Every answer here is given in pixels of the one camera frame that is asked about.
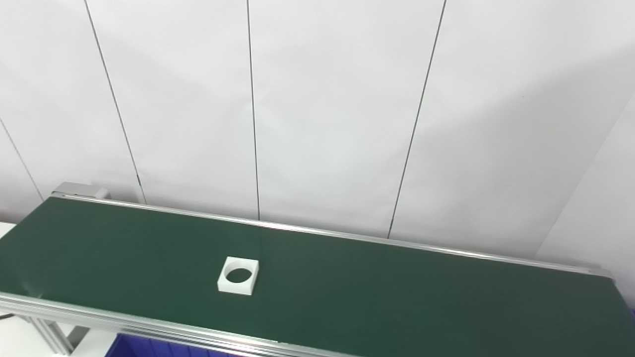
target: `metal bracket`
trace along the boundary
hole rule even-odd
[[[55,321],[33,318],[31,316],[22,316],[22,318],[36,328],[37,332],[42,336],[44,341],[46,341],[46,344],[51,348],[53,353],[63,356],[70,356],[89,330],[87,327],[76,326],[73,328],[73,331],[66,336]]]
[[[94,185],[76,184],[74,182],[62,182],[51,194],[69,194],[73,196],[109,199],[107,189]]]

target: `conveyor leg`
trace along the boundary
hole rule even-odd
[[[61,354],[64,356],[70,356],[75,350],[75,347],[81,342],[88,328],[76,327],[68,335],[64,335],[57,322],[44,320],[41,318],[33,318],[30,316],[24,316],[24,319],[33,324],[40,336],[46,341],[46,344],[51,348],[53,353]]]

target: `white square block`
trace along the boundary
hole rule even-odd
[[[251,276],[240,283],[233,283],[227,280],[227,275],[236,269],[247,269],[251,272]],[[226,293],[239,293],[242,295],[251,295],[253,286],[256,283],[256,276],[258,275],[258,261],[253,259],[244,259],[236,257],[227,257],[225,259],[225,265],[220,271],[217,285],[219,292]]]

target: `white wall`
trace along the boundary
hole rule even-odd
[[[87,3],[0,2],[0,220],[75,181],[598,263],[635,299],[610,147],[632,138],[635,3],[448,0],[439,32],[443,0]]]
[[[443,2],[250,5],[261,218],[386,237]]]
[[[448,1],[391,238],[533,257],[635,91],[635,5]]]
[[[63,181],[141,201],[86,8],[0,2],[0,117],[43,196]]]

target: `wall seam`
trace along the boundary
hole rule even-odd
[[[33,187],[35,187],[37,195],[40,197],[40,199],[42,201],[44,201],[42,193],[37,188],[37,184],[36,184],[36,181],[33,179],[33,175],[31,175],[31,171],[29,171],[29,168],[27,167],[27,164],[24,162],[24,159],[22,158],[22,155],[20,154],[20,151],[18,151],[18,147],[15,145],[15,142],[13,141],[13,138],[11,137],[11,134],[9,134],[9,129],[7,129],[7,127],[4,124],[4,121],[2,120],[2,118],[0,118],[0,125],[2,125],[2,127],[4,129],[4,132],[6,133],[6,136],[9,138],[9,141],[11,142],[11,145],[13,146],[13,150],[15,150],[15,153],[18,155],[18,158],[20,159],[20,162],[22,163],[22,167],[24,167],[24,170],[27,172],[27,175],[29,176],[29,179],[31,180],[31,183],[33,184]]]
[[[130,141],[128,140],[128,134],[126,133],[126,127],[123,124],[123,119],[121,118],[121,111],[119,110],[119,104],[117,103],[117,97],[115,96],[115,91],[112,87],[112,81],[110,80],[110,74],[108,73],[108,67],[106,66],[106,61],[104,60],[104,53],[102,52],[102,46],[99,43],[99,38],[97,37],[97,30],[95,29],[95,24],[93,23],[93,17],[90,14],[90,9],[88,7],[87,0],[84,0],[84,5],[86,6],[86,13],[88,14],[88,21],[90,22],[90,27],[93,31],[93,36],[95,37],[95,43],[97,44],[97,50],[99,51],[99,57],[102,60],[102,65],[104,66],[104,72],[106,73],[106,80],[108,80],[108,87],[110,88],[110,94],[112,95],[112,101],[115,104],[115,109],[117,110],[117,117],[119,118],[119,124],[121,125],[121,131],[123,132],[123,137],[126,141],[126,146],[128,148],[128,154],[130,154],[130,160],[132,161],[132,166],[135,169],[135,175],[137,176],[137,183],[139,184],[139,189],[141,190],[141,196],[144,199],[144,203],[147,204],[147,200],[145,198],[144,187],[141,184],[141,178],[139,177],[139,170],[137,169],[137,162],[135,161],[135,157],[132,155],[132,148],[130,147]]]
[[[253,125],[253,157],[255,161],[256,167],[256,207],[258,209],[258,220],[260,220],[260,187],[258,181],[258,147],[256,141],[256,110],[255,105],[253,103],[253,64],[251,61],[251,18],[249,13],[249,0],[246,0],[247,3],[247,36],[249,39],[249,77],[251,84],[251,122]]]
[[[415,132],[417,131],[417,123],[419,121],[419,114],[421,113],[421,105],[424,101],[424,94],[425,94],[425,88],[428,84],[428,78],[430,76],[430,68],[432,67],[432,59],[434,58],[434,50],[436,49],[436,45],[437,45],[437,40],[439,39],[439,32],[441,31],[441,22],[443,21],[443,14],[445,12],[445,5],[448,2],[448,0],[443,0],[443,7],[441,7],[441,15],[439,16],[439,24],[437,25],[437,31],[436,31],[436,35],[434,36],[434,42],[432,44],[432,51],[430,52],[430,60],[428,62],[428,69],[425,73],[425,79],[424,79],[424,87],[421,90],[421,97],[419,99],[419,107],[417,108],[417,115],[415,116],[415,124],[413,125],[412,128],[412,134],[410,136],[410,143],[408,144],[408,151],[406,152],[406,160],[404,162],[403,165],[403,171],[401,172],[401,180],[399,181],[399,189],[397,190],[397,198],[395,199],[395,205],[394,208],[392,210],[392,217],[391,217],[391,224],[388,227],[388,235],[386,236],[386,239],[390,239],[391,238],[391,232],[392,232],[392,225],[394,223],[395,220],[395,214],[397,212],[397,204],[399,203],[399,196],[401,195],[401,187],[403,186],[403,179],[406,176],[406,167],[408,166],[408,159],[410,158],[410,150],[412,149],[412,142],[415,139]]]

